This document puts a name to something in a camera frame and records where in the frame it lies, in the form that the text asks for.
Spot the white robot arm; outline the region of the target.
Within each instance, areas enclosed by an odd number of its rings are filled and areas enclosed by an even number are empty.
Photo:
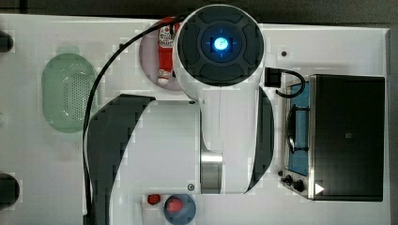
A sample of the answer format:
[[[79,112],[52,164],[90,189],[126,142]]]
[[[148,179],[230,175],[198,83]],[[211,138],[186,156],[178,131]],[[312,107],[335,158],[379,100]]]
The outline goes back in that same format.
[[[199,194],[243,194],[267,170],[273,111],[260,81],[266,42],[228,5],[178,21],[178,100],[122,94],[90,120],[86,225],[190,225]]]

